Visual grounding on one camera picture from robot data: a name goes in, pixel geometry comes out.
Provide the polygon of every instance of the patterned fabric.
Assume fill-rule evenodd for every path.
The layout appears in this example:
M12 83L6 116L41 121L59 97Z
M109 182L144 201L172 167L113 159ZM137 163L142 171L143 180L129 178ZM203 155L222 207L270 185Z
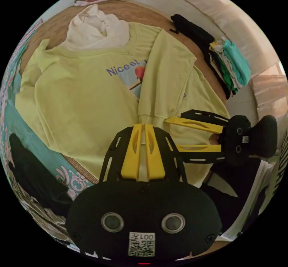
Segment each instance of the patterned fabric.
M14 194L36 223L53 238L73 243L65 229L65 218L55 215L50 209L43 208L16 182L9 168L6 172Z
M15 94L19 92L21 86L19 74L21 57L27 48L28 40L41 24L40 20L26 32L5 70L0 89L0 158L6 177L23 208L54 239L73 243L65 229L65 218L55 215L50 209L43 208L31 197L15 180L8 165L9 162L13 163L9 137L15 133L23 146L31 151L60 183L68 187L71 199L74 200L80 192L93 185L61 154L49 150L15 109Z

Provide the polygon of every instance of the teal cloth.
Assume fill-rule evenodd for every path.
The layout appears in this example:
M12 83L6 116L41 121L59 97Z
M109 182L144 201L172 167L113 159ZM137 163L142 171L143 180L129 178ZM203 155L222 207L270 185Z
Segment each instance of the teal cloth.
M241 85L246 86L251 78L251 70L247 60L243 57L235 43L231 43L228 39L224 43L223 51L226 57L231 61L238 82Z
M12 62L8 78L2 83L4 86L1 88L1 95L3 96L2 104L5 105L5 108L2 108L1 111L2 113L4 112L4 114L1 114L4 117L4 124L1 125L0 129L1 159L4 170L8 168L7 161L9 161L9 156L7 156L7 153L9 151L7 149L10 149L9 136L15 133L23 146L31 151L59 182L68 186L69 195L75 198L81 191L92 186L93 183L79 174L60 153L48 149L30 129L15 108L15 95L19 92L21 86L21 75L19 74L21 56L26 47L27 41L20 48L16 58Z

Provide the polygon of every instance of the graphic print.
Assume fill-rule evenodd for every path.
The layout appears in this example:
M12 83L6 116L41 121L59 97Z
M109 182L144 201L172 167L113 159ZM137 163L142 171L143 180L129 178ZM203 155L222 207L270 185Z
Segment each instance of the graphic print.
M146 60L138 62L137 59L134 59L134 61L123 66L107 68L106 71L110 76L117 75L126 87L139 99L146 64Z

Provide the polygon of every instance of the white hoodie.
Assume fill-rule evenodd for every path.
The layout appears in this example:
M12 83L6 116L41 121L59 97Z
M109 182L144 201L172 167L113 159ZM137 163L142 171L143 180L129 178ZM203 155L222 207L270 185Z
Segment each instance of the white hoodie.
M123 48L129 39L128 23L114 14L106 15L94 4L71 20L67 38L59 46L70 51Z

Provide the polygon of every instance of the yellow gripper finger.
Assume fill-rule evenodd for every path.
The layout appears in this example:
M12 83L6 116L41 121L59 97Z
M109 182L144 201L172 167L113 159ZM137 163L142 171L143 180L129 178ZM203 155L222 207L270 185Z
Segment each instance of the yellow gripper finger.
M220 134L223 132L223 126L211 124L211 123L205 123L205 122L196 121L196 120L190 120L190 119L181 118L177 116L170 117L166 119L165 122L170 123L170 124L184 126L184 127L189 127L193 129L198 129L201 131L207 131L210 133Z
M145 140L148 181L153 179L163 179L165 177L165 169L154 128L151 124L145 124Z
M141 145L142 124L135 124L128 144L124 163L121 169L121 176L125 179L139 178L140 145Z
M179 152L221 152L221 145L177 145Z

